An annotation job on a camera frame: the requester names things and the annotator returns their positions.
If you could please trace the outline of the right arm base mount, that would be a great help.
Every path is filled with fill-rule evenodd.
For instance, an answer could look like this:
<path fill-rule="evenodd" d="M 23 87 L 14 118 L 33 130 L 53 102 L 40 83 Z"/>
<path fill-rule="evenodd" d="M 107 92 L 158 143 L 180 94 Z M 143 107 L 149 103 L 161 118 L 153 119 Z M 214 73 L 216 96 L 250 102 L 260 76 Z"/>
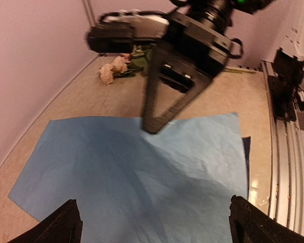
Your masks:
<path fill-rule="evenodd" d="M 287 55 L 282 48 L 277 49 L 274 61 L 269 64 L 268 84 L 276 119 L 295 122 L 294 105 L 304 111 L 304 91 L 300 84 L 304 78 L 304 60 L 295 55 Z"/>

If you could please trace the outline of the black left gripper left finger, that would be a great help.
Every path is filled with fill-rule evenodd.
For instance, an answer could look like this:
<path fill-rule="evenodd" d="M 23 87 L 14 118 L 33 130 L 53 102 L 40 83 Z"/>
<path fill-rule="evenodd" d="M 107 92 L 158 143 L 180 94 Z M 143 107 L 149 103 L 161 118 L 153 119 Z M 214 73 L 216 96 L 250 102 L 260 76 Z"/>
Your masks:
<path fill-rule="evenodd" d="M 77 201 L 69 199 L 34 228 L 10 242 L 80 242 L 82 229 Z"/>

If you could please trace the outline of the blue wrapping paper sheet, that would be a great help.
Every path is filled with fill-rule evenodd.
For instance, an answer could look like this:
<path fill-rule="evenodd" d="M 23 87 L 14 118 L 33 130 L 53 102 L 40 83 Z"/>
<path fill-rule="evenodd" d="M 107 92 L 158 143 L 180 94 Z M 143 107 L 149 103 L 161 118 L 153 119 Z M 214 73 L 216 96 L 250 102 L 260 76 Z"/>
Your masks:
<path fill-rule="evenodd" d="M 230 203 L 248 195 L 235 113 L 175 120 L 50 121 L 9 198 L 37 220 L 78 203 L 82 242 L 231 242 Z"/>

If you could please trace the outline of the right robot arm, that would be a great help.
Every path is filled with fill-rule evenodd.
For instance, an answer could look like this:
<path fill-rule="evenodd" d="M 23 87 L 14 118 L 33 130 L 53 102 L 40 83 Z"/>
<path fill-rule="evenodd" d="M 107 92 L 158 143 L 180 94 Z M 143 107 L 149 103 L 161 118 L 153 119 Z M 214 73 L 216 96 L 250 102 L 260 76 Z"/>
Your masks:
<path fill-rule="evenodd" d="M 269 1 L 174 1 L 174 10 L 109 12 L 89 30 L 89 48 L 97 53 L 131 53 L 151 45 L 141 127 L 157 134 L 202 94 L 225 68 L 237 38 L 225 31 L 232 13 L 264 9 Z"/>

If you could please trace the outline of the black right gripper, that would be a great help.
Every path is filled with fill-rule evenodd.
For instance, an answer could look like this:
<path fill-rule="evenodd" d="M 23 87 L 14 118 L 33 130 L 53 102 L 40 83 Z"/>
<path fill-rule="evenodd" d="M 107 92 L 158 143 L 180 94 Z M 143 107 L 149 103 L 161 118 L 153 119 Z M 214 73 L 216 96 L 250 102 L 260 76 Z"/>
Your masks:
<path fill-rule="evenodd" d="M 183 73 L 170 78 L 162 74 L 159 78 L 164 46 L 158 42 L 149 63 L 141 113 L 141 128 L 148 133 L 159 133 L 213 83 L 213 78 L 225 68 L 234 46 L 212 27 L 177 11 L 169 16 L 164 41 L 208 75 Z"/>

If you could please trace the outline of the pale pink fake flower stem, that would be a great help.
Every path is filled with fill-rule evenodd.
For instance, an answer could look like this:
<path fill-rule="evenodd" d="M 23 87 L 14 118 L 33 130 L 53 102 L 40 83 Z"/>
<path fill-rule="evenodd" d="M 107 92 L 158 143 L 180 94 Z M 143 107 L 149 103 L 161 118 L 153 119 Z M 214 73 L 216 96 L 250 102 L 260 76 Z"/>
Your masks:
<path fill-rule="evenodd" d="M 120 53 L 111 63 L 99 68 L 98 78 L 103 84 L 112 84 L 115 78 L 147 76 L 154 45 L 134 46 L 131 53 Z"/>

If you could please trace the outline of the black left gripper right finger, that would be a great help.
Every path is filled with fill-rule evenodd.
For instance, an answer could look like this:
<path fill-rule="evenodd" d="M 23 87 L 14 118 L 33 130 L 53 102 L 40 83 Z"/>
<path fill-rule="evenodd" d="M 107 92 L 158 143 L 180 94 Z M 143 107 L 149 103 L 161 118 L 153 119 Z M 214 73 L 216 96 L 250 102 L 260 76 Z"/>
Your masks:
<path fill-rule="evenodd" d="M 304 242 L 304 236 L 275 222 L 241 196 L 231 198 L 232 242 Z"/>

